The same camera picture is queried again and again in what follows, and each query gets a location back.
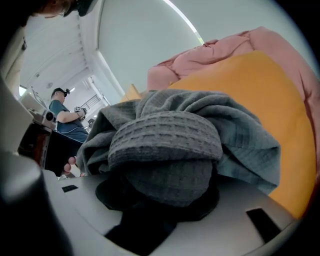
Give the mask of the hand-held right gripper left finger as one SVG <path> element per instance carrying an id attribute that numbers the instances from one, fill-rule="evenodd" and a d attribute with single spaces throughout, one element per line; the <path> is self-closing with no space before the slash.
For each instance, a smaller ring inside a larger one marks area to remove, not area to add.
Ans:
<path id="1" fill-rule="evenodd" d="M 112 175 L 100 183 L 95 195 L 109 210 L 140 213 L 140 194 L 122 175 Z"/>

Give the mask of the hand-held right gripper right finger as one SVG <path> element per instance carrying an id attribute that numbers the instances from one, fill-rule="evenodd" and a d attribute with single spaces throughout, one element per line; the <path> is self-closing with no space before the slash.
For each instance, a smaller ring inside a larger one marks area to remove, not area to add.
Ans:
<path id="1" fill-rule="evenodd" d="M 217 206 L 217 170 L 212 162 L 187 162 L 183 165 L 175 189 L 174 220 L 199 221 Z"/>

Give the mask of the person's right hand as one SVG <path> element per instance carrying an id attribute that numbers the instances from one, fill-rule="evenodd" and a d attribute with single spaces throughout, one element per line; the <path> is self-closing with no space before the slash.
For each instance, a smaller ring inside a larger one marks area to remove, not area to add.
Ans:
<path id="1" fill-rule="evenodd" d="M 63 167 L 62 174 L 65 175 L 65 176 L 68 176 L 69 174 L 71 174 L 72 166 L 75 165 L 75 164 L 76 164 L 76 157 L 75 156 L 70 157 L 68 159 L 68 162 Z"/>

